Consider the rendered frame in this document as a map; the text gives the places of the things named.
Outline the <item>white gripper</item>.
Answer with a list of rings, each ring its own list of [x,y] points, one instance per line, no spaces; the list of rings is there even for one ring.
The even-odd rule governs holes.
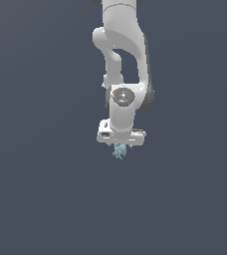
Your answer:
[[[146,131],[133,128],[127,132],[118,132],[111,128],[110,120],[102,120],[99,125],[97,141],[106,144],[120,143],[127,145],[143,145]]]

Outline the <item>small pale teal object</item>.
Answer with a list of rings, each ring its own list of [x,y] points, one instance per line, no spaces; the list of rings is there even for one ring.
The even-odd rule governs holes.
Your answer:
[[[113,156],[115,158],[123,158],[126,156],[126,145],[125,144],[120,144],[120,143],[115,143],[113,145],[114,151],[113,151]]]

